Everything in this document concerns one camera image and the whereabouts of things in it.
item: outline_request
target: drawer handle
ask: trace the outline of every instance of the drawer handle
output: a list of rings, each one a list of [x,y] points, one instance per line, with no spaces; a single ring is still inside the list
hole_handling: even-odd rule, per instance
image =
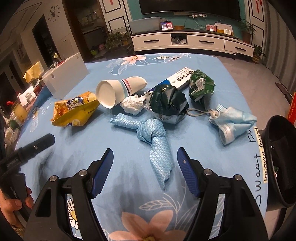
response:
[[[151,42],[158,42],[159,41],[159,39],[156,39],[156,40],[146,40],[146,41],[144,41],[144,43],[151,43]]]
[[[241,49],[241,48],[239,48],[239,47],[235,47],[236,49],[239,49],[239,50],[242,50],[242,51],[247,51],[246,49]]]
[[[208,44],[214,44],[215,42],[209,42],[209,41],[202,41],[200,40],[201,43],[208,43]]]

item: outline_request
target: television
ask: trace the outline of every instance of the television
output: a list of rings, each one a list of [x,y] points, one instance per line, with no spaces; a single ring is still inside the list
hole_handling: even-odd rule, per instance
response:
[[[139,0],[142,14],[157,12],[205,13],[240,21],[239,0]]]

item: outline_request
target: hand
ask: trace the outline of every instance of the hand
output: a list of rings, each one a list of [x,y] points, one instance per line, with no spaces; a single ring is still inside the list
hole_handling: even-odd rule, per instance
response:
[[[29,208],[33,208],[34,200],[30,195],[32,193],[32,190],[28,187],[26,187],[26,189],[28,194],[28,197],[25,200],[26,205]],[[23,226],[21,225],[17,217],[14,215],[13,211],[20,210],[21,208],[22,202],[19,199],[6,199],[2,191],[0,190],[0,209],[6,220],[10,223],[10,225],[13,225],[17,228],[23,228]]]

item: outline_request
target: paper cup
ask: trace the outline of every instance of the paper cup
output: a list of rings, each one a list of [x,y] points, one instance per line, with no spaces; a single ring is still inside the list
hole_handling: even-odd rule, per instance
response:
[[[111,109],[146,85],[146,80],[139,76],[123,80],[102,80],[96,88],[96,97],[101,105]]]

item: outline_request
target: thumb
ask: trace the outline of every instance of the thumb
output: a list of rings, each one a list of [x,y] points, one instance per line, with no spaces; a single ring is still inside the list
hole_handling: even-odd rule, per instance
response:
[[[7,199],[1,203],[1,211],[6,220],[16,227],[22,227],[20,221],[14,215],[13,211],[20,210],[22,208],[22,202],[18,199]]]

